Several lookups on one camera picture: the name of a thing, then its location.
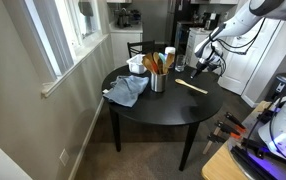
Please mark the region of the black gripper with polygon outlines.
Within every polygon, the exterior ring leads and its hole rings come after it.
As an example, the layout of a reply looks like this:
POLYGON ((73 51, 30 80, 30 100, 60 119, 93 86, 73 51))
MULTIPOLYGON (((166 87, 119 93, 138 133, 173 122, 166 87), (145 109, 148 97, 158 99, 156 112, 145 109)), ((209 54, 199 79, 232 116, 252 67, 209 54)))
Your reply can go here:
POLYGON ((207 69, 208 71, 214 71, 220 66, 220 57, 217 55, 213 55, 210 58, 204 59, 200 58, 196 64, 196 68, 194 69, 190 75, 190 78, 200 75, 203 70, 207 69))

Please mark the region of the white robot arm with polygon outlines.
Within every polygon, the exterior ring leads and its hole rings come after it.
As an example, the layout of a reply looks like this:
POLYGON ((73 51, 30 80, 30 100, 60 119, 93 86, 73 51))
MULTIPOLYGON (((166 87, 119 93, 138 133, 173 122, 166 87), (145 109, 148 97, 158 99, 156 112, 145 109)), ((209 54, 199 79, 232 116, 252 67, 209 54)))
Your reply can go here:
MULTIPOLYGON (((286 0, 248 0, 231 19, 215 28, 195 47, 194 55, 199 61, 191 77, 217 62, 213 60, 216 57, 211 47, 213 42, 220 37, 243 35, 263 17, 286 20, 286 0)), ((286 102, 270 122, 259 128, 258 133, 273 154, 286 159, 286 102)))

